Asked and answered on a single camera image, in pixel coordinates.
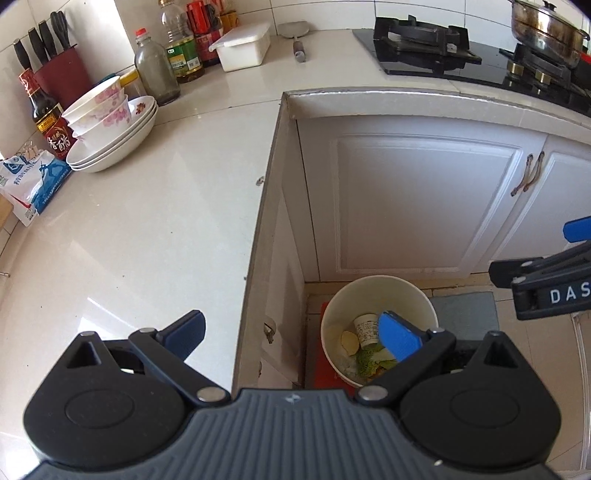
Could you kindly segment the red floor mat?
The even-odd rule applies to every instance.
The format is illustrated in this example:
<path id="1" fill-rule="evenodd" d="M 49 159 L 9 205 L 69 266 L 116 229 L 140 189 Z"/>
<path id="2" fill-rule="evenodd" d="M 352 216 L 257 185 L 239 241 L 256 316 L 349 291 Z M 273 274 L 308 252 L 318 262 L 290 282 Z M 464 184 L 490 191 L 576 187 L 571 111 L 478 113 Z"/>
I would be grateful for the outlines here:
<path id="1" fill-rule="evenodd" d="M 353 398 L 356 388 L 346 383 L 339 377 L 339 374 L 332 368 L 324 348 L 322 347 L 321 327 L 318 327 L 318 342 L 315 347 L 314 371 L 311 374 L 312 389 L 339 389 L 344 390 L 349 398 Z"/>

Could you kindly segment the blue white salt bag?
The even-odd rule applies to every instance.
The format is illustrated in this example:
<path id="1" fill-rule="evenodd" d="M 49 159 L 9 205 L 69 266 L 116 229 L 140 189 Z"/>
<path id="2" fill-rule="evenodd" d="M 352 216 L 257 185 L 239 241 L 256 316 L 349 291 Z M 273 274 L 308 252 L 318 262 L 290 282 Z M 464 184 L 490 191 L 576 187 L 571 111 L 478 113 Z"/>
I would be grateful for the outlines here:
<path id="1" fill-rule="evenodd" d="M 18 221 L 28 227 L 71 173 L 64 160 L 28 141 L 12 157 L 1 159 L 1 195 L 13 205 Z"/>

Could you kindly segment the black gas stove top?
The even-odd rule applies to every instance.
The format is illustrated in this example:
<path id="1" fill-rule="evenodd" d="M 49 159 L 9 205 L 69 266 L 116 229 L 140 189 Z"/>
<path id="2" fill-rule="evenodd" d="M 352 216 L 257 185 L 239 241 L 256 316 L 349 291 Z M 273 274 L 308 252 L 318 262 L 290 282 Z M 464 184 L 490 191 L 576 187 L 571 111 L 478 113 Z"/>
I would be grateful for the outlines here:
<path id="1" fill-rule="evenodd" d="M 458 80 L 514 91 L 590 115 L 590 77 L 521 43 L 506 50 L 472 42 L 464 27 L 379 17 L 353 31 L 388 75 Z"/>

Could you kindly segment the cooking oil bottle green label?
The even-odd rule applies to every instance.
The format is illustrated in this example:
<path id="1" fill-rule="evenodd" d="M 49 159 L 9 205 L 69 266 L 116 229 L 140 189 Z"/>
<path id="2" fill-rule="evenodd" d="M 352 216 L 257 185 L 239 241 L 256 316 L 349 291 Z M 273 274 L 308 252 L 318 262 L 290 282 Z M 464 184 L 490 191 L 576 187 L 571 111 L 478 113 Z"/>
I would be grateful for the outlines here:
<path id="1" fill-rule="evenodd" d="M 173 0 L 159 1 L 160 22 L 166 34 L 168 61 L 178 83 L 188 83 L 204 75 L 193 32 L 185 10 Z"/>

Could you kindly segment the white round trash bin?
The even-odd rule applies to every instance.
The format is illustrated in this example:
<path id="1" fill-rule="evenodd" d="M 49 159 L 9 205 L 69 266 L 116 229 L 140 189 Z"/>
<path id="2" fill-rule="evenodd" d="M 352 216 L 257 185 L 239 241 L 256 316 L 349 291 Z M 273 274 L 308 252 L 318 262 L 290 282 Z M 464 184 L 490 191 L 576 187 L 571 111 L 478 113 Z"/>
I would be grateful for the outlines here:
<path id="1" fill-rule="evenodd" d="M 427 295 L 398 277 L 377 275 L 358 279 L 329 301 L 321 322 L 322 350 L 335 372 L 349 385 L 363 386 L 400 362 L 379 341 L 379 318 L 387 311 L 421 331 L 439 325 Z"/>

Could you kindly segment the white floral bowl stack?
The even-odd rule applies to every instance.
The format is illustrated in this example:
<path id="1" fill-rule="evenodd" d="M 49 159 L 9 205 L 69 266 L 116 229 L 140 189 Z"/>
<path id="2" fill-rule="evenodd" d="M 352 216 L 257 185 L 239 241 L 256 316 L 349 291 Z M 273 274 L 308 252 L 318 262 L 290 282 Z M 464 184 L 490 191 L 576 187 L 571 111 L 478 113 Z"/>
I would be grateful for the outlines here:
<path id="1" fill-rule="evenodd" d="M 120 77 L 111 77 L 71 104 L 63 117 L 75 139 L 99 149 L 124 133 L 131 125 L 128 96 Z"/>

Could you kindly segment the white stacked plates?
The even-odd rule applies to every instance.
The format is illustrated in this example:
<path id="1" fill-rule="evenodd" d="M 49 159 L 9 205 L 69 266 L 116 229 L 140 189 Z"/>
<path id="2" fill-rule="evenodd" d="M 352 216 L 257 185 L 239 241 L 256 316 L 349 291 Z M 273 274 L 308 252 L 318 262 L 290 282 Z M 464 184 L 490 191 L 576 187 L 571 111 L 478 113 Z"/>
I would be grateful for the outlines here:
<path id="1" fill-rule="evenodd" d="M 66 157 L 75 172 L 98 173 L 124 160 L 147 138 L 155 124 L 158 105 L 151 96 L 141 96 L 128 103 L 128 122 L 119 123 L 118 131 L 102 137 L 77 139 Z"/>

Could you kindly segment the dark red knife block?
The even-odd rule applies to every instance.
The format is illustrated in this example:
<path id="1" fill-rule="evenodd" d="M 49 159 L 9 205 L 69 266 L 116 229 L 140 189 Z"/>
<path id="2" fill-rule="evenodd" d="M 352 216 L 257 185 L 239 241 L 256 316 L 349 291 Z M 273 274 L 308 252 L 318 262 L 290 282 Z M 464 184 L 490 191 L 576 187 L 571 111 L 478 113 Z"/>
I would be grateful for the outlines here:
<path id="1" fill-rule="evenodd" d="M 50 13 L 28 31 L 28 39 L 41 67 L 34 73 L 41 88 L 67 109 L 92 88 L 87 69 L 70 43 L 68 25 L 62 11 Z"/>

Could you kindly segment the yellow lid jar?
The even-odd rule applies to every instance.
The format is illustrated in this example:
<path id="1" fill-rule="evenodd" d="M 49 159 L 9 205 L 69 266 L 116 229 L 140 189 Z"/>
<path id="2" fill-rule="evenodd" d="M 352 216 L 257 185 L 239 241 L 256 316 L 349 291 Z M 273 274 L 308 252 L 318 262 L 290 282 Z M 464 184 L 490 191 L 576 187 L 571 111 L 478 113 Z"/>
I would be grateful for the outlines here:
<path id="1" fill-rule="evenodd" d="M 128 70 L 120 76 L 120 85 L 130 99 L 143 95 L 142 85 L 135 68 Z"/>

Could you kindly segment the white plastic lidded box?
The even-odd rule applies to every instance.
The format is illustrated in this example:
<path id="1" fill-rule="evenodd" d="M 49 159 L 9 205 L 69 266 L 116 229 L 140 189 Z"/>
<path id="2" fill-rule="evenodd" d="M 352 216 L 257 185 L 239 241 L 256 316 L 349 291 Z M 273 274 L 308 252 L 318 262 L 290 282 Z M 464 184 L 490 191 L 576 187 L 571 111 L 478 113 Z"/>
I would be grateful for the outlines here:
<path id="1" fill-rule="evenodd" d="M 232 72 L 262 65 L 269 48 L 270 23 L 263 22 L 233 28 L 208 51 L 216 53 L 224 72 Z"/>

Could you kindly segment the dark soy sauce bottle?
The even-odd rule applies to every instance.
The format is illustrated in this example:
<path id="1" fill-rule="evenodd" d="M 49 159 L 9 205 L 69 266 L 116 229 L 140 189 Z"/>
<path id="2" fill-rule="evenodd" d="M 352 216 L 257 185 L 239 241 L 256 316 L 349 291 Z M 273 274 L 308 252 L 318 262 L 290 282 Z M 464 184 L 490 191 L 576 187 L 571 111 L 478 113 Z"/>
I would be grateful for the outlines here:
<path id="1" fill-rule="evenodd" d="M 65 161 L 76 139 L 62 116 L 61 105 L 41 88 L 31 69 L 24 70 L 19 75 L 19 80 L 31 103 L 36 128 L 54 156 Z"/>

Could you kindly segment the paper cup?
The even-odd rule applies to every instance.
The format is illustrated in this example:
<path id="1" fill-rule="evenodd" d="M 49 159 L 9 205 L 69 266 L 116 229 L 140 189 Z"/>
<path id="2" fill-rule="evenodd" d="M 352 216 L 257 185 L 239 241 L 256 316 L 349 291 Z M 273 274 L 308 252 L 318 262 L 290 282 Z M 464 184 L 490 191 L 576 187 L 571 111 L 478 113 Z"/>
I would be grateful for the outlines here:
<path id="1" fill-rule="evenodd" d="M 362 348 L 367 348 L 379 343 L 378 336 L 378 320 L 376 314 L 363 314 L 353 321 L 353 326 L 356 329 L 356 336 L 360 341 Z"/>

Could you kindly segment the red label sauce bottle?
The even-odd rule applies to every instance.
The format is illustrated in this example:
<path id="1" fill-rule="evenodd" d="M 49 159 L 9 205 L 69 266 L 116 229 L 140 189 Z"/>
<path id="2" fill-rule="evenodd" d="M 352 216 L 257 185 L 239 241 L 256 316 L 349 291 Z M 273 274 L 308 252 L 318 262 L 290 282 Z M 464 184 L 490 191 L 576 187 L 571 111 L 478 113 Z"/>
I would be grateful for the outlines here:
<path id="1" fill-rule="evenodd" d="M 211 51 L 209 47 L 223 34 L 221 3 L 218 1 L 190 1 L 186 4 L 185 10 L 202 65 L 209 67 L 218 64 L 217 53 Z"/>

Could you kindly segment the large green cabbage leaf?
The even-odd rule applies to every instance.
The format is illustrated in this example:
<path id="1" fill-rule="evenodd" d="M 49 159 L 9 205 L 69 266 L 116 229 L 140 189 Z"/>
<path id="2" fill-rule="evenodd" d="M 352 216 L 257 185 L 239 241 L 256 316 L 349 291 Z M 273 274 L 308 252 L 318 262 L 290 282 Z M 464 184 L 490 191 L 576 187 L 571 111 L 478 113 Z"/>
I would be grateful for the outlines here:
<path id="1" fill-rule="evenodd" d="M 373 378 L 381 371 L 390 370 L 398 365 L 398 360 L 380 344 L 362 348 L 356 353 L 356 371 L 363 378 Z"/>

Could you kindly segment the clear glass bottle red cap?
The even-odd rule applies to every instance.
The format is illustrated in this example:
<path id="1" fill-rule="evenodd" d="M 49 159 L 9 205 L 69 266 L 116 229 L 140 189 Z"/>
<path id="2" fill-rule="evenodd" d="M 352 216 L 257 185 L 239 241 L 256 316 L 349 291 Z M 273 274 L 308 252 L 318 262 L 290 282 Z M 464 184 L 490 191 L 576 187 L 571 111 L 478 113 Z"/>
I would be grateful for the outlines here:
<path id="1" fill-rule="evenodd" d="M 135 32 L 135 41 L 134 65 L 145 91 L 159 106 L 173 102 L 180 96 L 180 87 L 164 48 L 145 28 Z"/>

